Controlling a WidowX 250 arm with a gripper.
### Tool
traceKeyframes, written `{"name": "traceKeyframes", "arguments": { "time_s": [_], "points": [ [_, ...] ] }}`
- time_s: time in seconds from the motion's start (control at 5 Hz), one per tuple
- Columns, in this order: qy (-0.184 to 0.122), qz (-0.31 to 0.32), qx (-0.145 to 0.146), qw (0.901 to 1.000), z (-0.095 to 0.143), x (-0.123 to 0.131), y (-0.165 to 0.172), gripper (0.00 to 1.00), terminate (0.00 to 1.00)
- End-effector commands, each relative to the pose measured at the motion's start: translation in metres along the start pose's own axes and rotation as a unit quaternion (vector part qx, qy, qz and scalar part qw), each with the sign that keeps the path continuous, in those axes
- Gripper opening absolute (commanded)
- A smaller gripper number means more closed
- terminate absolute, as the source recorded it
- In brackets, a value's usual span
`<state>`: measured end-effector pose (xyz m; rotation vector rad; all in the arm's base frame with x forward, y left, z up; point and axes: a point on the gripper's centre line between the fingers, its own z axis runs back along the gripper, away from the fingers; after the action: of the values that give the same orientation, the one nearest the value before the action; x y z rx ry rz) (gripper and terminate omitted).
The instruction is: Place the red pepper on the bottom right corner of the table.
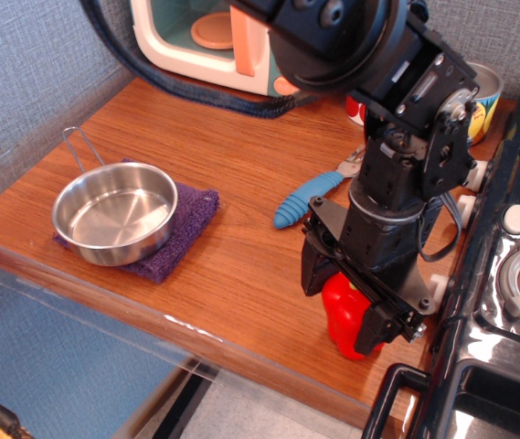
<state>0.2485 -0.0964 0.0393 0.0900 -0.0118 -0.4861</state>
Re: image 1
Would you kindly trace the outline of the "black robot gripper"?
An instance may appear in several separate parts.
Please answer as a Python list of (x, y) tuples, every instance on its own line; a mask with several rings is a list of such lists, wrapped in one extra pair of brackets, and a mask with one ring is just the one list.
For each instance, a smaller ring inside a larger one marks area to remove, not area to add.
[(419, 246), (437, 219), (437, 202), (408, 209), (383, 209), (352, 192), (348, 207), (314, 197), (303, 226), (301, 285), (306, 296), (321, 293), (335, 273), (344, 274), (371, 303), (356, 336), (354, 351), (368, 356), (396, 337), (420, 338), (424, 320), (436, 312), (422, 280)]

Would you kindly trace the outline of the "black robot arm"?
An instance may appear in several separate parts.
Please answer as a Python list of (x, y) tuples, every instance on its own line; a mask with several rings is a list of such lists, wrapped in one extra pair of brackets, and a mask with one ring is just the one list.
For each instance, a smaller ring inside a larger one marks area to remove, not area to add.
[(344, 274), (368, 299), (354, 352), (417, 338), (437, 308), (418, 260), (451, 191), (475, 162), (468, 138), (475, 71), (404, 1), (239, 1), (266, 25), (283, 76), (314, 94), (340, 92), (366, 107), (366, 150), (349, 204), (313, 198), (304, 226), (302, 288)]

